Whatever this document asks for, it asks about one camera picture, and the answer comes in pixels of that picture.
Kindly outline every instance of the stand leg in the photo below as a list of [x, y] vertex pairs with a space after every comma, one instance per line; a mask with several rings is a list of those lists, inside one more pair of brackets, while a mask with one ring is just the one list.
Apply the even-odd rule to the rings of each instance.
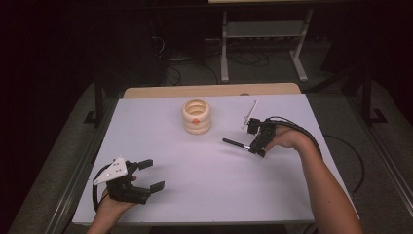
[[103, 93], [99, 75], [94, 77], [94, 108], [95, 111], [88, 113], [84, 123], [94, 124], [94, 127], [97, 128], [103, 118]]
[[301, 27], [298, 45], [295, 50], [291, 50], [289, 53], [291, 55], [292, 62], [294, 63], [295, 70], [297, 71], [298, 78], [300, 81], [307, 82], [309, 79], [307, 78], [306, 72], [304, 71], [304, 67], [300, 61], [300, 52], [303, 47], [304, 41], [306, 39], [307, 30], [310, 25], [311, 16], [313, 15], [313, 9], [307, 11], [306, 18], [304, 19], [304, 23]]
[[229, 81], [227, 61], [227, 12], [224, 12], [222, 22], [221, 82], [228, 83]]

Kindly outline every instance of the hand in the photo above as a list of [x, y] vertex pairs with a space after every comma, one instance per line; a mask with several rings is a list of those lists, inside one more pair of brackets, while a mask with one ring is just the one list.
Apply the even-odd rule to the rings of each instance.
[[118, 220], [122, 217], [124, 212], [134, 207], [136, 203], [118, 202], [109, 197], [107, 189], [102, 193], [102, 199], [99, 203], [96, 216], [92, 222], [88, 234], [92, 233], [108, 233]]
[[274, 146], [278, 145], [283, 148], [294, 148], [295, 150], [300, 151], [304, 144], [308, 142], [311, 142], [311, 140], [303, 133], [287, 126], [277, 125], [276, 135], [273, 140], [265, 146], [264, 150], [269, 151]]

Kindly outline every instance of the wooden ring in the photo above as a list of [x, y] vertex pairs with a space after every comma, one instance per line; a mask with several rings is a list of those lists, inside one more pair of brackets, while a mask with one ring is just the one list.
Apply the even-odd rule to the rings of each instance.
[[206, 133], [211, 127], [210, 106], [201, 99], [192, 99], [182, 106], [185, 130], [193, 135]]

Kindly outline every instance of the metal stand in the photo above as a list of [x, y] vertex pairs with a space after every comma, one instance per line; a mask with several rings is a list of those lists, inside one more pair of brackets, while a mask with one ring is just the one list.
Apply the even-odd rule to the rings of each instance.
[[304, 20], [228, 22], [227, 12], [224, 12], [222, 21], [221, 82], [229, 82], [227, 38], [251, 37], [298, 37], [298, 45], [295, 50], [290, 51], [290, 55], [300, 81], [307, 82], [308, 78], [299, 56], [312, 14], [313, 9], [308, 10]]

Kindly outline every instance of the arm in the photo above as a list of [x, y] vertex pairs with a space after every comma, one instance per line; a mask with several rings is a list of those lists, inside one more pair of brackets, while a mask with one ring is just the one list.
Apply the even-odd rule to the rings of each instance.
[[118, 202], [106, 196], [105, 190], [102, 194], [103, 200], [99, 204], [94, 221], [88, 229], [88, 234], [105, 234], [116, 225], [118, 220], [129, 208], [136, 203]]
[[277, 126], [277, 134], [265, 150], [276, 145], [294, 148], [300, 155], [319, 233], [362, 233], [356, 211], [313, 142], [298, 131]]

